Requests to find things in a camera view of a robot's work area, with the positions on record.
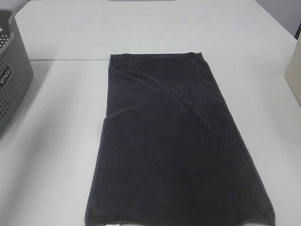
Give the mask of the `beige box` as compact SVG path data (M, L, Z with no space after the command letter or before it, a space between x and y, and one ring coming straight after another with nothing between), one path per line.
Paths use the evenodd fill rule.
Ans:
M301 105L301 37L299 36L285 73L285 79L288 82L295 98Z

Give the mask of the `grey perforated plastic basket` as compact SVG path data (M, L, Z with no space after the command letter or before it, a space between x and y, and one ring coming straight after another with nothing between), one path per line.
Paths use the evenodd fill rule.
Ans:
M16 13L0 10L0 132L3 133L19 108L33 78Z

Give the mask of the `dark navy towel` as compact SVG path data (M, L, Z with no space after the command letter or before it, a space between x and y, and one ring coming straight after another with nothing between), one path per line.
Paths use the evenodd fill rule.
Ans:
M111 55L87 226L273 226L275 212L201 53Z

